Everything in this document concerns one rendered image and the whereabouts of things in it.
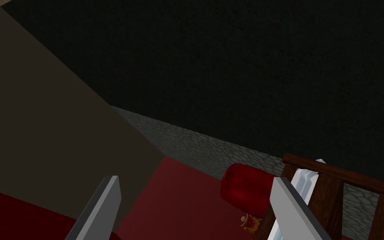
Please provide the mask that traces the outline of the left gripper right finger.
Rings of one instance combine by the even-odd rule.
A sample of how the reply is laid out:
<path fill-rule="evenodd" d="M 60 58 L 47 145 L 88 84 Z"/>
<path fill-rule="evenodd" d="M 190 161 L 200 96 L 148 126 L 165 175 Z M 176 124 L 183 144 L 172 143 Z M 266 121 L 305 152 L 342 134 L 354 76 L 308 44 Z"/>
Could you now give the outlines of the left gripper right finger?
<path fill-rule="evenodd" d="M 283 240 L 332 240 L 287 178 L 273 179 L 270 204 Z"/>

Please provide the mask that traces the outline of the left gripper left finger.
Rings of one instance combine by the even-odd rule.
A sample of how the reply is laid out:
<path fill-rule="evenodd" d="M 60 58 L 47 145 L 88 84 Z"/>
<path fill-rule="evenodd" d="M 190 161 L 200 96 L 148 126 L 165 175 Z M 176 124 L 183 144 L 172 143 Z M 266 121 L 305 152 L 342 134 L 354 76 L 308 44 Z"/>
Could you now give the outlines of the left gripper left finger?
<path fill-rule="evenodd" d="M 65 240 L 109 240 L 121 199 L 119 177 L 104 177 Z"/>

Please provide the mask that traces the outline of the red cylindrical cushion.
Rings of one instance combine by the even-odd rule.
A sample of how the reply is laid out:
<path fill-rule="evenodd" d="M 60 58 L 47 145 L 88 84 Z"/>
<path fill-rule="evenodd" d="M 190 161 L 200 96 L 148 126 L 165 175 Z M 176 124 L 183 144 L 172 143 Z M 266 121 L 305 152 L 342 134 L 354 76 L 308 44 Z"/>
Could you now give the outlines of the red cylindrical cushion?
<path fill-rule="evenodd" d="M 255 235 L 261 218 L 269 206 L 269 196 L 276 176 L 236 162 L 228 167 L 220 185 L 223 200 L 246 213 L 242 227 Z"/>

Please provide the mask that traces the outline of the red table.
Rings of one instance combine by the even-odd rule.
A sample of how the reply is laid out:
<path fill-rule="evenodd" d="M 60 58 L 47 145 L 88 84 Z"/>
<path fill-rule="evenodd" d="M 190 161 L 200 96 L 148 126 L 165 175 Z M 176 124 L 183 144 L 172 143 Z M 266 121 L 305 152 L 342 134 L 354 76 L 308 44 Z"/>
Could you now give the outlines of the red table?
<path fill-rule="evenodd" d="M 84 207 L 104 176 L 120 162 L 101 160 L 69 167 L 68 161 L 0 161 L 9 190 Z M 164 157 L 110 240 L 252 240 L 241 226 L 244 212 L 220 196 L 221 180 Z M 75 220 L 0 192 L 0 240 L 64 240 Z"/>

